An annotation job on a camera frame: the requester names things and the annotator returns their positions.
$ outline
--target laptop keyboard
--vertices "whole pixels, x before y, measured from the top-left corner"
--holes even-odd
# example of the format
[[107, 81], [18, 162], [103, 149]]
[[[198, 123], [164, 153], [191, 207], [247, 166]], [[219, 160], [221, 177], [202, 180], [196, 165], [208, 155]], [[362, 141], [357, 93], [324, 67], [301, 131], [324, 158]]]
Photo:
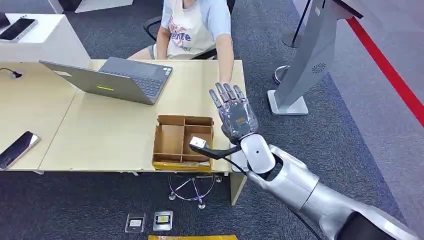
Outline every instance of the laptop keyboard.
[[140, 89], [143, 91], [143, 93], [145, 95], [149, 96], [149, 97], [156, 97], [156, 95], [158, 94], [159, 90], [161, 89], [161, 86], [162, 86], [162, 83], [163, 83], [161, 80], [155, 80], [155, 79], [150, 79], [150, 78], [140, 78], [139, 76], [122, 74], [122, 73], [119, 73], [119, 72], [105, 71], [105, 73], [130, 77], [132, 80], [134, 80], [134, 83], [137, 84], [138, 87], [140, 87]]

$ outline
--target red stripe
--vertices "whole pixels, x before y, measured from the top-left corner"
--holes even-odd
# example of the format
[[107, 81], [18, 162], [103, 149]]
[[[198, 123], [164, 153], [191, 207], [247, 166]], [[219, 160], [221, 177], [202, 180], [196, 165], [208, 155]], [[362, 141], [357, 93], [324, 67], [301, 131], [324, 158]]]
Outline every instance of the red stripe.
[[355, 17], [352, 17], [347, 19], [347, 23], [349, 23], [356, 36], [362, 42], [365, 49], [371, 55], [372, 59], [374, 59], [375, 63], [394, 87], [396, 92], [405, 102], [406, 106], [424, 127], [424, 105], [420, 102], [417, 96], [415, 96], [401, 76], [399, 76], [399, 73], [383, 55], [382, 51], [380, 51], [377, 45], [373, 42], [358, 20]]

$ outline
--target laptop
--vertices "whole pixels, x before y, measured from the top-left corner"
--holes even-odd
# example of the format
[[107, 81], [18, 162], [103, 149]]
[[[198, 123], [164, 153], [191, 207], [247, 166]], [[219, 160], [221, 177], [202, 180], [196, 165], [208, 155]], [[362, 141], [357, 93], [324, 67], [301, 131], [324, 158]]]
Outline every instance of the laptop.
[[172, 67], [110, 57], [99, 71], [39, 61], [86, 93], [154, 105]]

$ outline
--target speaker grille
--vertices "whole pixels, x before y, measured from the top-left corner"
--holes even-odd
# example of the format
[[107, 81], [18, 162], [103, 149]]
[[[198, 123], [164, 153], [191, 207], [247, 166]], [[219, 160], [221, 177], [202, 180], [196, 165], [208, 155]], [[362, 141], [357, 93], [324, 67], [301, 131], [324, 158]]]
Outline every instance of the speaker grille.
[[324, 70], [327, 68], [327, 64], [325, 64], [325, 63], [318, 63], [318, 64], [315, 64], [313, 67], [312, 67], [312, 73], [313, 74], [316, 74], [316, 75], [318, 75], [318, 74], [320, 74], [320, 73], [322, 73], [322, 72], [324, 72]]

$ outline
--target cable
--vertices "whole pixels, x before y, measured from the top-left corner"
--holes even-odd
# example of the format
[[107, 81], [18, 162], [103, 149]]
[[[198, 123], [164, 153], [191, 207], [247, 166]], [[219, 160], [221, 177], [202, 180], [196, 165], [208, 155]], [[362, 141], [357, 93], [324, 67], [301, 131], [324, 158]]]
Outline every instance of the cable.
[[[230, 164], [234, 165], [238, 170], [240, 170], [240, 172], [242, 172], [245, 176], [247, 176], [247, 173], [237, 164], [235, 164], [233, 161], [231, 161], [230, 159], [223, 157], [223, 159], [225, 159], [227, 162], [229, 162]], [[318, 240], [323, 240], [318, 234], [317, 232], [296, 212], [294, 212], [291, 208], [287, 207], [288, 210], [290, 210], [291, 213], [293, 213], [296, 218], [298, 218], [303, 225], [305, 225], [305, 227], [307, 227], [307, 229], [309, 229], [309, 231], [315, 236], [316, 239]]]
[[247, 176], [248, 174], [237, 164], [235, 164], [233, 161], [231, 161], [230, 159], [226, 158], [225, 156], [223, 157], [223, 159], [225, 159], [227, 162], [229, 162], [230, 164], [234, 165], [238, 170], [240, 170], [241, 173], [243, 173], [245, 176]]
[[303, 225], [305, 225], [305, 227], [307, 227], [307, 229], [309, 229], [309, 231], [315, 236], [316, 239], [323, 240], [318, 235], [318, 233], [299, 214], [297, 214], [295, 211], [291, 210], [289, 207], [287, 207], [287, 208], [288, 208], [288, 210], [290, 210], [291, 213], [293, 213], [303, 223]]
[[10, 71], [17, 79], [22, 77], [22, 74], [20, 74], [19, 72], [10, 70], [9, 68], [2, 67], [2, 68], [0, 68], [0, 71], [3, 70], [3, 69]]

